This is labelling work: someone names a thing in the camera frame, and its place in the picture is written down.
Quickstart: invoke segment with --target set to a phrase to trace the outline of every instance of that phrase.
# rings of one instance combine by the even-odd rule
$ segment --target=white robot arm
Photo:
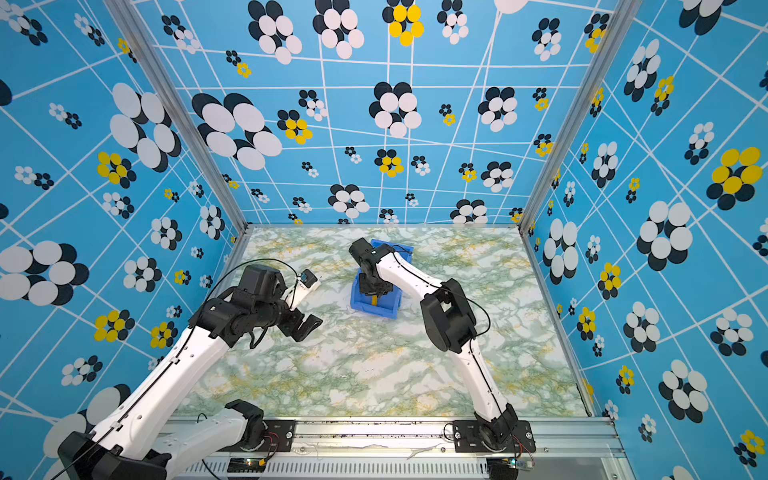
[[[449,352],[469,389],[482,441],[492,451],[503,450],[512,441],[518,417],[480,353],[475,314],[462,286],[454,279],[443,282],[422,272],[387,244],[372,247],[360,238],[349,248],[349,254],[362,270],[361,293],[381,296],[397,285],[419,300],[427,336],[437,348]]]

